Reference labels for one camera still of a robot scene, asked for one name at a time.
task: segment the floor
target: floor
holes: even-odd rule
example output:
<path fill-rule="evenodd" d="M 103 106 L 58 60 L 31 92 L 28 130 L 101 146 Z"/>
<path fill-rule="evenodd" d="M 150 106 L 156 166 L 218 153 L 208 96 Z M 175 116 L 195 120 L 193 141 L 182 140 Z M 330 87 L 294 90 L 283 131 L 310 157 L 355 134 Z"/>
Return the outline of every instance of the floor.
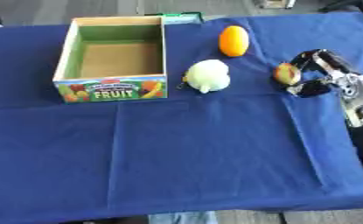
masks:
<path fill-rule="evenodd" d="M 298 0 L 292 10 L 267 10 L 253 0 L 0 0 L 5 25 L 67 24 L 71 18 L 128 16 L 158 12 L 201 11 L 207 16 L 312 13 L 328 0 Z M 220 223 L 281 224 L 276 213 L 217 212 Z M 363 224 L 363 209 L 352 211 L 286 213 L 289 224 Z"/>

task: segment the fruit box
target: fruit box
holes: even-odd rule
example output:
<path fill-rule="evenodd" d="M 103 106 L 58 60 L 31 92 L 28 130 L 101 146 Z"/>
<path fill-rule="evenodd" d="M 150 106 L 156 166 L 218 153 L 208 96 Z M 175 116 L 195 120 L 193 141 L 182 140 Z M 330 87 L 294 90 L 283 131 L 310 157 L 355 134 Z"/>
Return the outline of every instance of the fruit box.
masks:
<path fill-rule="evenodd" d="M 65 102 L 165 98 L 165 64 L 163 17 L 81 17 L 53 83 Z"/>

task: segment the white plush toy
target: white plush toy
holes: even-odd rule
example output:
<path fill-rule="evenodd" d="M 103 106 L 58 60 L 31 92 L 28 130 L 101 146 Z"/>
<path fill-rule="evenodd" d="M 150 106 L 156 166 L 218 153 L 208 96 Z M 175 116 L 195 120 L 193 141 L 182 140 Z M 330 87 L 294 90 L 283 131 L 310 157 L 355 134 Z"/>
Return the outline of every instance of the white plush toy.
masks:
<path fill-rule="evenodd" d="M 218 59 L 203 60 L 188 69 L 183 81 L 202 94 L 218 91 L 230 84 L 228 66 Z"/>

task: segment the blue tablecloth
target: blue tablecloth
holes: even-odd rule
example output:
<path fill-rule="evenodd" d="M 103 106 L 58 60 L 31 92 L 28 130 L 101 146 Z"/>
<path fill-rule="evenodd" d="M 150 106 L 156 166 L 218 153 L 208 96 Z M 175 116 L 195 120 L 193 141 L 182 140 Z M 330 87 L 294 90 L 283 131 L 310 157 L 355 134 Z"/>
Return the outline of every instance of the blue tablecloth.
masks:
<path fill-rule="evenodd" d="M 248 30 L 245 56 L 218 51 L 227 25 Z M 0 28 L 0 223 L 363 207 L 363 167 L 338 98 L 297 99 L 269 80 L 275 65 L 315 48 L 363 73 L 362 14 L 167 25 L 170 95 L 155 101 L 63 104 L 51 80 L 66 29 Z M 230 66 L 230 87 L 177 90 L 207 59 Z"/>

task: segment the box label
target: box label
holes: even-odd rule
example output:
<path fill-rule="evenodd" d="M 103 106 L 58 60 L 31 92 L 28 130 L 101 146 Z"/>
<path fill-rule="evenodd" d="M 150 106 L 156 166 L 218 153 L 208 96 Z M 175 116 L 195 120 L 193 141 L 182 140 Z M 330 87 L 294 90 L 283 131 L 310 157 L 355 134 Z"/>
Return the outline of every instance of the box label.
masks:
<path fill-rule="evenodd" d="M 167 96 L 166 78 L 163 76 L 63 80 L 56 86 L 65 102 L 105 102 Z"/>

